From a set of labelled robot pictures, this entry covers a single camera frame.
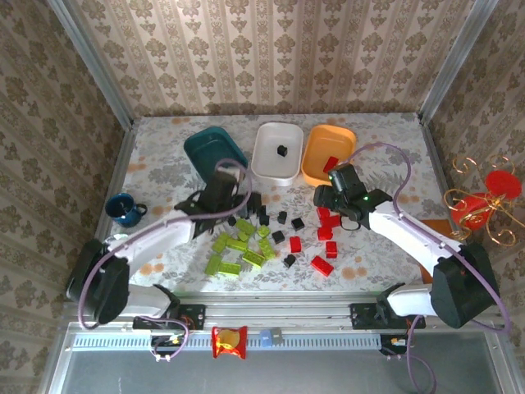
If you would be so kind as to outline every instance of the table surface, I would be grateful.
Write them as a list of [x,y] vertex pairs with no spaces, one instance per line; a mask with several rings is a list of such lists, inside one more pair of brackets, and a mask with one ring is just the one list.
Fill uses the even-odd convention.
[[[250,160],[258,128],[269,121],[298,125],[304,131],[304,146],[310,130],[326,123],[352,130],[358,138],[358,147],[377,141],[399,146],[409,154],[413,165],[413,175],[399,198],[400,206],[418,219],[447,218],[422,129],[414,113],[152,117],[142,119],[135,128],[135,147],[122,186],[137,203],[148,205],[148,214],[132,229],[113,225],[111,233],[133,233],[166,215],[174,204],[194,191],[203,189],[203,181],[183,150],[188,137],[209,126],[221,126]],[[402,158],[389,149],[366,150],[355,159],[354,165],[369,190],[380,188],[391,195],[406,174]],[[324,242],[317,240],[319,220],[313,206],[314,188],[299,175],[291,186],[267,186],[255,181],[253,189],[262,194],[262,201],[267,205],[271,230],[282,230],[286,237],[279,245],[271,241],[276,259],[258,269],[242,261],[240,252],[225,250],[223,261],[240,263],[240,276],[206,276],[204,269],[218,234],[236,233],[224,223],[216,227],[212,236],[203,234],[189,244],[159,251],[157,258],[145,264],[130,282],[142,286],[159,283],[179,292],[382,291],[397,282],[421,282],[414,259],[386,238],[364,228],[359,231],[335,229],[333,241],[337,241],[338,257],[328,259],[335,269],[329,277],[324,277],[310,266],[316,255],[323,258],[325,255]],[[288,212],[285,225],[276,220],[281,210]],[[290,224],[293,218],[302,218],[305,228],[296,233]],[[290,252],[288,240],[294,235],[301,237],[303,251],[296,254],[297,262],[288,269],[282,259]],[[256,238],[250,239],[250,249],[257,251]]]

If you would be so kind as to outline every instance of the patterned wallpaper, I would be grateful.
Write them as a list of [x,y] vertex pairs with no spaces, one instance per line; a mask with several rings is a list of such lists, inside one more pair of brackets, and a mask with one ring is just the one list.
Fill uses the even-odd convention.
[[135,117],[414,112],[473,0],[74,0]]
[[46,3],[0,1],[0,393],[36,392],[121,139]]
[[[500,0],[432,120],[445,172],[456,186],[484,190],[475,171],[461,176],[452,170],[456,155],[482,163],[486,174],[489,157],[505,154],[525,181],[524,88],[525,2]],[[514,216],[525,222],[525,209],[515,209]],[[500,216],[494,229],[498,232],[509,224]],[[490,251],[501,294],[513,315],[512,341],[525,371],[525,229],[511,229],[518,243],[510,248],[496,245],[483,231],[478,236]]]

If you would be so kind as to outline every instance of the snack bag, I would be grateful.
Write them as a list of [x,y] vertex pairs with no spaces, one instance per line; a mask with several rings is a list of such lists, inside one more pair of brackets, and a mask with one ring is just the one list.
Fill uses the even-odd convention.
[[239,329],[218,328],[212,329],[212,350],[213,358],[219,355],[236,355],[241,359],[246,359],[246,337],[248,328],[246,326]]

